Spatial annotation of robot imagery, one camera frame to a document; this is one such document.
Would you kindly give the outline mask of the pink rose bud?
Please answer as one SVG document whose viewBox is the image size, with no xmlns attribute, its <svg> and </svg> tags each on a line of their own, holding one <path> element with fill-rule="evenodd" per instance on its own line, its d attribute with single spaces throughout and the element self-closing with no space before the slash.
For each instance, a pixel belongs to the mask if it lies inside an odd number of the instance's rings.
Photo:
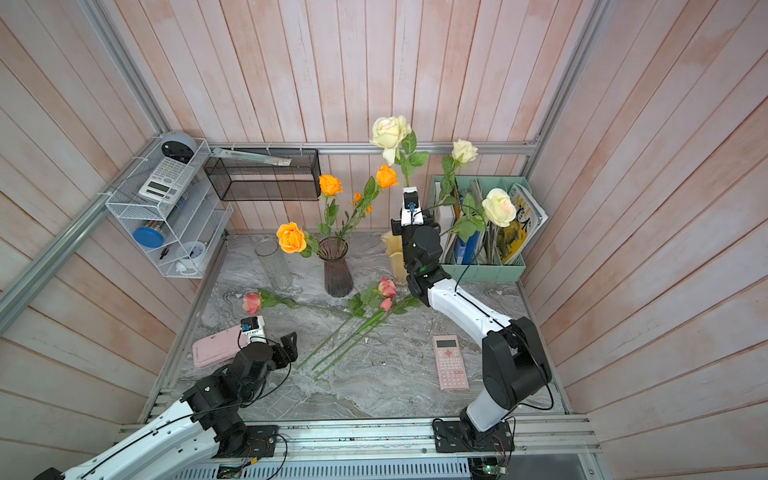
<svg viewBox="0 0 768 480">
<path fill-rule="evenodd" d="M 392 298 L 385 298 L 381 302 L 379 309 L 369 319 L 367 319 L 359 328 L 357 328 L 349 338 L 344 340 L 335 350 L 326 355 L 313 367 L 314 370 L 320 368 L 320 370 L 314 375 L 314 379 L 317 380 L 325 372 L 339 363 L 340 360 L 346 356 L 352 348 L 354 348 L 364 339 L 366 334 L 368 334 L 374 327 L 378 326 L 384 320 L 386 320 L 393 306 L 394 302 Z"/>
</svg>

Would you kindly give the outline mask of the orange carnation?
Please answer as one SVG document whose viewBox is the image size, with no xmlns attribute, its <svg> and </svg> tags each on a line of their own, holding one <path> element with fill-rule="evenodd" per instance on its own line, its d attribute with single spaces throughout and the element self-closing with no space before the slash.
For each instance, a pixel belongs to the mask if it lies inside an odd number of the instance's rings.
<svg viewBox="0 0 768 480">
<path fill-rule="evenodd" d="M 352 203 L 353 211 L 343 222 L 343 226 L 339 232 L 340 239 L 346 241 L 358 225 L 369 216 L 373 211 L 373 201 L 375 198 L 376 193 L 356 193 L 354 195 L 354 201 Z"/>
</svg>

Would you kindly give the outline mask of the cream rose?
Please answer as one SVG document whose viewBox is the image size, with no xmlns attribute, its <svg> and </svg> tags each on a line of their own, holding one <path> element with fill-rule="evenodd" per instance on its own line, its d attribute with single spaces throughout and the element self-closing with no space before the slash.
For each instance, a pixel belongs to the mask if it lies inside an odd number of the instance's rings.
<svg viewBox="0 0 768 480">
<path fill-rule="evenodd" d="M 449 232 L 467 242 L 475 233 L 485 231 L 489 224 L 500 228 L 508 227 L 516 218 L 517 209 L 509 194 L 494 188 L 480 201 L 472 193 L 464 196 L 461 203 L 462 215 Z"/>
<path fill-rule="evenodd" d="M 370 143 L 382 150 L 389 170 L 400 169 L 405 187 L 411 187 L 411 176 L 427 164 L 429 153 L 418 149 L 418 139 L 402 115 L 380 117 L 372 125 Z"/>
<path fill-rule="evenodd" d="M 457 206 L 458 186 L 457 174 L 461 168 L 474 162 L 478 156 L 478 149 L 468 140 L 456 140 L 449 155 L 442 159 L 443 178 L 439 183 L 438 206 Z"/>
</svg>

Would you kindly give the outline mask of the orange rose large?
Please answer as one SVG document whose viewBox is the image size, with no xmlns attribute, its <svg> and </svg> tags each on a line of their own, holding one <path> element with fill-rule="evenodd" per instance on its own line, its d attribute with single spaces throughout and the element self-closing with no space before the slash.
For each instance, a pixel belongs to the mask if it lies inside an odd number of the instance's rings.
<svg viewBox="0 0 768 480">
<path fill-rule="evenodd" d="M 276 236 L 280 248 L 288 254 L 300 254 L 309 258 L 319 252 L 319 242 L 310 233 L 300 228 L 295 222 L 281 225 Z"/>
</svg>

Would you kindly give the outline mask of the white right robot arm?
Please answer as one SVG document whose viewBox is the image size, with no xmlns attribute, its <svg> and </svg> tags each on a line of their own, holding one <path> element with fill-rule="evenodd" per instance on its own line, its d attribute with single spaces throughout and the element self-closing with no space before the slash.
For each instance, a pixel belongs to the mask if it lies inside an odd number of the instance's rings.
<svg viewBox="0 0 768 480">
<path fill-rule="evenodd" d="M 512 319 L 482 304 L 442 268 L 440 234 L 415 187 L 404 189 L 392 233 L 402 238 L 412 296 L 446 315 L 481 347 L 483 389 L 456 422 L 463 440 L 477 443 L 504 426 L 523 401 L 549 387 L 552 372 L 537 327 L 527 317 Z"/>
</svg>

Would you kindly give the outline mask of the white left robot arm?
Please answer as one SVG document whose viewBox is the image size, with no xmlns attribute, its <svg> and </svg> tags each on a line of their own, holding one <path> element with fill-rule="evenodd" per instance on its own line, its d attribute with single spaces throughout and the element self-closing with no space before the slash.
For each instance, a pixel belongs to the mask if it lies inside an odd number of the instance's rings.
<svg viewBox="0 0 768 480">
<path fill-rule="evenodd" d="M 240 411 L 265 396 L 271 372 L 298 358 L 297 334 L 278 342 L 246 330 L 232 361 L 198 380 L 153 421 L 94 458 L 66 471 L 48 468 L 39 479 L 170 479 L 214 458 L 245 464 L 274 455 L 274 425 L 249 427 Z"/>
</svg>

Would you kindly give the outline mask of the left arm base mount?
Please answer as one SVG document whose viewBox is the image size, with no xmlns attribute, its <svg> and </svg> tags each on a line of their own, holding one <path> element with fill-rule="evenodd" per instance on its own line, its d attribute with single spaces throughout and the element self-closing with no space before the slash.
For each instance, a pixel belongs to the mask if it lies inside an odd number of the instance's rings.
<svg viewBox="0 0 768 480">
<path fill-rule="evenodd" d="M 271 458 L 274 456 L 278 433 L 277 425 L 235 426 L 229 432 L 216 437 L 219 450 L 215 457 Z"/>
</svg>

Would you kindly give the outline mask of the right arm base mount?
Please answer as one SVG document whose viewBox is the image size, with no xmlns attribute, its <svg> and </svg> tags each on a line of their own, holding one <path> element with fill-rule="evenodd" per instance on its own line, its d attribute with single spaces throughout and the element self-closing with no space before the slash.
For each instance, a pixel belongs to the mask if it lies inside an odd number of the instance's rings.
<svg viewBox="0 0 768 480">
<path fill-rule="evenodd" d="M 432 420 L 435 448 L 438 453 L 470 453 L 515 451 L 513 432 L 506 421 L 501 421 L 485 432 L 474 428 L 468 418 L 458 420 Z"/>
</svg>

